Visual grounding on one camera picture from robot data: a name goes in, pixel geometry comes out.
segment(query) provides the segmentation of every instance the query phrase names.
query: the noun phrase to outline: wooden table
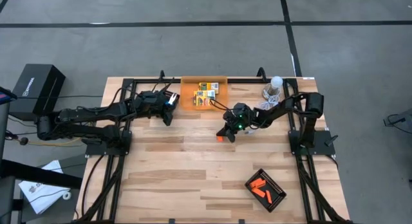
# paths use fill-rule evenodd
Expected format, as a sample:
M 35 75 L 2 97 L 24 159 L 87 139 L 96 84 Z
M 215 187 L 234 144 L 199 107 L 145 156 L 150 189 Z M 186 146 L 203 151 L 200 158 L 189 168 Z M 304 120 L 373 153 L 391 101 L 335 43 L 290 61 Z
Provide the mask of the wooden table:
M 108 78 L 102 106 L 110 103 L 123 79 Z M 297 78 L 297 81 L 299 91 L 317 91 L 314 79 Z M 150 90 L 153 86 L 138 84 L 137 91 Z M 229 84 L 229 107 L 237 102 L 257 106 L 263 100 L 263 86 Z M 169 90 L 179 93 L 180 84 L 172 84 Z M 160 118 L 132 122 L 133 143 L 124 164 L 116 222 L 167 223 L 169 218 L 174 218 L 177 223 L 237 223 L 239 219 L 245 219 L 246 223 L 306 223 L 296 161 L 287 137 L 287 115 L 251 135 L 239 133 L 232 144 L 228 140 L 216 141 L 216 132 L 224 125 L 222 114 L 184 111 L 178 106 L 169 127 Z M 98 126 L 108 124 L 110 122 L 98 122 Z M 316 128 L 325 127 L 321 117 Z M 97 158 L 88 159 L 84 178 L 89 176 Z M 336 165 L 325 156 L 314 156 L 314 161 L 321 192 L 338 214 L 349 219 Z M 91 177 L 87 207 L 102 189 L 106 162 L 107 156 Z M 287 193 L 272 213 L 244 187 L 260 168 Z M 316 219 L 311 192 L 310 197 Z M 108 218 L 110 203 L 111 194 L 106 202 L 105 218 Z

